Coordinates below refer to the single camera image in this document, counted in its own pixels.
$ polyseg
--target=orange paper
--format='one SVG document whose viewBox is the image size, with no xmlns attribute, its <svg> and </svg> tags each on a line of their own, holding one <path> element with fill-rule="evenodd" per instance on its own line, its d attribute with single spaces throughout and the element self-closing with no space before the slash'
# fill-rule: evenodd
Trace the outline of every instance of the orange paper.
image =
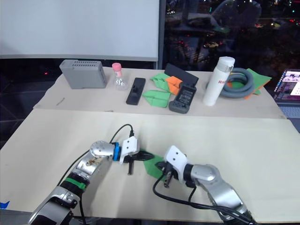
<svg viewBox="0 0 300 225">
<path fill-rule="evenodd" d="M 169 91 L 174 94 L 177 95 L 179 92 L 179 85 L 182 82 L 182 80 L 178 79 L 175 76 L 171 76 L 165 79 L 165 81 L 167 81 L 168 86 L 169 86 Z"/>
</svg>

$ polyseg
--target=table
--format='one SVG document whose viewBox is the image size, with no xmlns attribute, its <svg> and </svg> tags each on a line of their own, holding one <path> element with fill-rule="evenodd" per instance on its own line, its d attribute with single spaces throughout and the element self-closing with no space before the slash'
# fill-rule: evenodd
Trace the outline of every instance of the table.
<svg viewBox="0 0 300 225">
<path fill-rule="evenodd" d="M 176 145 L 191 163 L 217 166 L 258 222 L 300 221 L 300 135 L 279 119 L 34 109 L 0 151 L 0 201 L 10 201 L 9 210 L 33 211 L 74 159 L 125 123 L 134 126 L 143 149 L 163 156 Z M 135 162 L 133 176 L 127 172 L 128 165 L 114 162 L 105 177 L 95 178 L 83 194 L 87 216 L 220 221 L 211 210 L 155 196 L 155 179 L 142 162 Z M 158 190 L 181 199 L 191 191 L 175 180 Z M 209 204 L 200 188 L 193 199 Z"/>
<path fill-rule="evenodd" d="M 135 77 L 146 78 L 144 91 L 161 90 L 156 88 L 152 76 L 162 73 L 163 70 L 149 69 L 122 69 L 124 76 L 130 80 L 130 88 Z M 117 91 L 113 83 L 113 70 L 104 67 L 108 84 L 105 89 L 81 89 L 70 88 L 64 75 L 61 75 L 55 84 L 46 92 L 45 96 L 34 106 L 35 109 L 60 109 L 77 111 L 114 111 L 119 113 L 142 113 L 159 115 L 179 115 L 168 108 L 151 106 L 144 97 L 141 97 L 139 105 L 127 105 L 125 103 L 130 88 L 127 91 Z M 205 84 L 208 82 L 211 72 L 190 72 L 199 77 L 197 92 L 194 96 L 187 115 L 191 116 L 222 116 L 222 117 L 245 117 L 245 118 L 274 118 L 286 119 L 273 98 L 261 88 L 261 95 L 253 95 L 249 99 L 232 99 L 220 97 L 213 106 L 202 103 Z"/>
</svg>

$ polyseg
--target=coiled hose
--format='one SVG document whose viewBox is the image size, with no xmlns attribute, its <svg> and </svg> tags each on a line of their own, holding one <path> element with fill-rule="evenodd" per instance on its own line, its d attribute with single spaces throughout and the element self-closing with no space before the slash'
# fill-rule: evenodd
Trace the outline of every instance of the coiled hose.
<svg viewBox="0 0 300 225">
<path fill-rule="evenodd" d="M 229 75 L 220 95 L 229 98 L 243 98 L 250 95 L 255 88 L 252 74 L 248 70 L 242 68 L 233 68 L 232 73 L 234 74 Z M 245 86 L 241 88 L 230 88 L 228 82 L 234 81 L 241 82 Z"/>
</svg>

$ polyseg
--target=small plastic bottle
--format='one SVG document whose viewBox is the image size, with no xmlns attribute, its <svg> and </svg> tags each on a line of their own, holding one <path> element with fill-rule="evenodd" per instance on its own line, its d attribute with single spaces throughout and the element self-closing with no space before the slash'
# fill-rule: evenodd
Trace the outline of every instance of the small plastic bottle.
<svg viewBox="0 0 300 225">
<path fill-rule="evenodd" d="M 127 90 L 128 89 L 128 81 L 122 75 L 122 66 L 118 62 L 112 64 L 112 69 L 115 74 L 114 83 L 116 85 L 117 90 Z"/>
<path fill-rule="evenodd" d="M 204 94 L 203 103 L 205 105 L 213 106 L 216 103 L 216 100 L 233 69 L 234 62 L 235 59 L 232 57 L 224 56 L 219 58 Z"/>
</svg>

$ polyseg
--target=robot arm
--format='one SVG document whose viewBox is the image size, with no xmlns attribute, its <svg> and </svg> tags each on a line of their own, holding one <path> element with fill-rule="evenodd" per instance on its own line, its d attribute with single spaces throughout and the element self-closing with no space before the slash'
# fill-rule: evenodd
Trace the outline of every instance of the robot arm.
<svg viewBox="0 0 300 225">
<path fill-rule="evenodd" d="M 83 192 L 93 177 L 101 171 L 107 172 L 108 164 L 126 161 L 126 157 L 139 152 L 139 142 L 132 136 L 123 142 L 107 143 L 98 141 L 91 145 L 65 180 L 46 197 L 29 219 L 31 225 L 68 225 L 73 213 L 71 209 L 79 203 Z"/>
<path fill-rule="evenodd" d="M 255 223 L 242 199 L 234 188 L 222 179 L 215 166 L 192 165 L 176 146 L 171 146 L 165 155 L 165 162 L 158 163 L 157 167 L 163 169 L 166 174 L 165 187 L 169 187 L 172 176 L 188 187 L 201 186 L 208 193 L 212 205 L 233 209 L 251 220 L 249 224 Z M 218 214 L 226 224 L 241 223 L 230 215 L 219 211 Z"/>
</svg>

